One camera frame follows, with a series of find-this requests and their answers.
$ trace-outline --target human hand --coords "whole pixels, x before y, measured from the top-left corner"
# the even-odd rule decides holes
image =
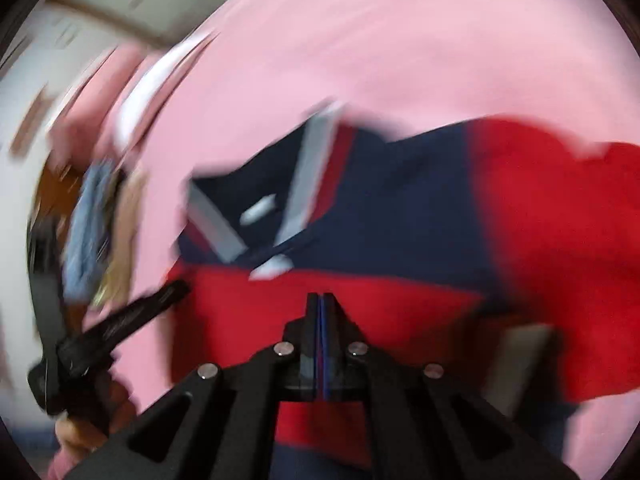
[[[111,382],[110,399],[116,406],[109,426],[109,433],[113,434],[135,418],[136,407],[129,400],[127,389],[116,381]],[[61,418],[56,422],[56,437],[62,449],[76,461],[84,459],[107,441],[107,436],[93,424],[73,417]]]

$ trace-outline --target finger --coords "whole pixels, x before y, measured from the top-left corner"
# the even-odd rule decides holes
[[[94,450],[107,440],[91,423],[74,418],[61,418],[56,422],[56,437],[72,452]]]
[[[113,381],[110,384],[109,398],[113,404],[119,406],[129,400],[129,391],[123,384]]]
[[[109,425],[109,433],[113,434],[126,427],[134,418],[136,418],[136,407],[129,400],[120,406],[113,414]]]

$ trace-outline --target pink surface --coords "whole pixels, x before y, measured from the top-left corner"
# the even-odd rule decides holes
[[[142,151],[134,295],[175,259],[190,173],[242,164],[327,99],[398,136],[506,112],[584,140],[640,141],[640,59],[600,0],[229,0],[202,29],[219,35]],[[159,319],[120,347],[118,371],[141,407],[170,386],[170,332]],[[585,429],[567,460],[584,479],[620,452],[639,397],[594,400],[576,418]]]

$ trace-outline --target gray stripe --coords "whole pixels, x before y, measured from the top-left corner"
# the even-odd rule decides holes
[[[334,145],[335,123],[339,111],[338,105],[330,105],[306,122],[298,163],[275,245],[295,236],[308,223],[324,168]]]
[[[228,224],[214,203],[193,182],[189,184],[187,214],[222,262],[228,264],[246,251],[242,238]]]

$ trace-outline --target screw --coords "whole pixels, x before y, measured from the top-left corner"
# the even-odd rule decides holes
[[[439,379],[444,375],[444,368],[437,363],[429,363],[424,367],[422,373],[430,379]]]
[[[273,346],[273,351],[280,357],[293,354],[294,346],[289,341],[280,341]]]
[[[369,347],[362,341],[354,341],[347,346],[347,352],[351,355],[364,355],[369,351]]]
[[[218,367],[213,363],[206,363],[198,367],[198,375],[201,379],[212,379],[218,374]]]

